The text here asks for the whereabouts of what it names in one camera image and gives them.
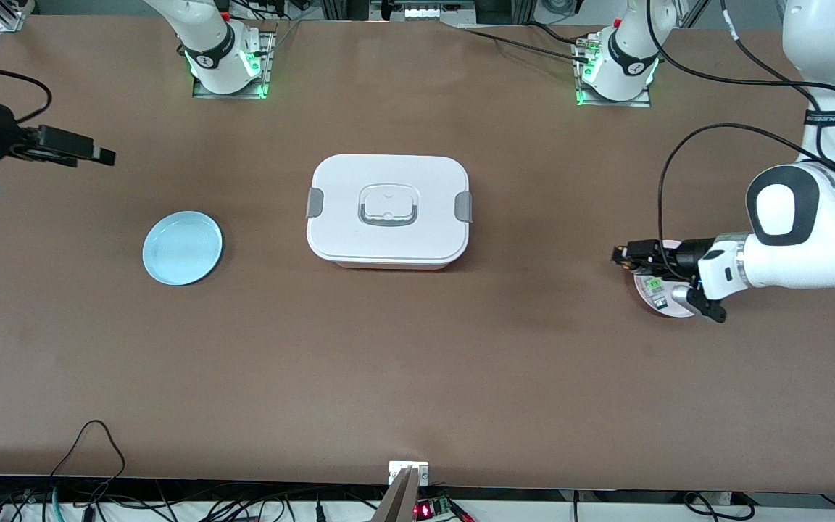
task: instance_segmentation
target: teal cable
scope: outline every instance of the teal cable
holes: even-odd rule
[[[64,522],[63,513],[60,512],[60,504],[57,503],[57,488],[50,493],[50,502],[54,506],[54,515],[57,516],[57,522]]]

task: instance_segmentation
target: brown table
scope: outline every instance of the brown table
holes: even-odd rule
[[[777,33],[745,41],[793,72]],[[666,320],[607,260],[654,234],[685,133],[732,120],[797,140],[791,89],[662,66],[651,109],[577,107],[552,57],[437,23],[305,22],[269,99],[192,100],[175,46],[146,17],[34,17],[1,38],[1,68],[54,90],[40,123],[118,165],[0,162],[0,473],[49,472],[97,417],[131,476],[381,483],[413,458],[462,486],[835,492],[835,290],[746,291],[725,325]],[[670,50],[762,76],[725,30],[677,32]],[[4,78],[0,100],[40,102]],[[312,172],[354,152],[461,162],[466,254],[434,273],[317,258]],[[752,176],[793,157],[700,136],[670,172],[670,237],[749,229]],[[218,220],[225,255],[173,288],[140,250],[185,209]],[[93,431],[64,471],[115,466]]]

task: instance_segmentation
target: white robot link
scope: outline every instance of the white robot link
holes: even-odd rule
[[[834,43],[826,44],[832,34]],[[782,33],[785,55],[805,82],[835,87],[835,0],[788,3]],[[835,90],[808,87],[802,154],[769,168],[746,192],[752,233],[683,241],[631,241],[612,260],[635,275],[678,281],[670,297],[694,315],[722,323],[720,300],[748,288],[835,287]]]
[[[581,38],[574,47],[577,55],[589,59],[581,68],[581,80],[602,98],[612,102],[635,99],[652,79],[659,51],[649,35],[649,23],[660,44],[676,26],[674,0],[654,2],[652,13],[647,0],[628,0],[620,23]]]
[[[212,0],[144,1],[173,27],[192,74],[212,93],[238,92],[261,75],[259,29],[225,21]]]

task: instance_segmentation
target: black cable plug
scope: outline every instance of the black cable plug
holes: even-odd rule
[[[324,515],[324,506],[321,505],[321,496],[316,496],[315,501],[317,502],[317,505],[315,506],[315,521],[328,522],[327,516]]]

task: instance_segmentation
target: white bracket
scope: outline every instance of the white bracket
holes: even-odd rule
[[[421,488],[426,488],[431,485],[431,472],[428,470],[427,463],[418,462],[417,460],[389,460],[389,486],[391,486],[391,482],[398,476],[398,472],[411,467],[417,468],[420,474]]]

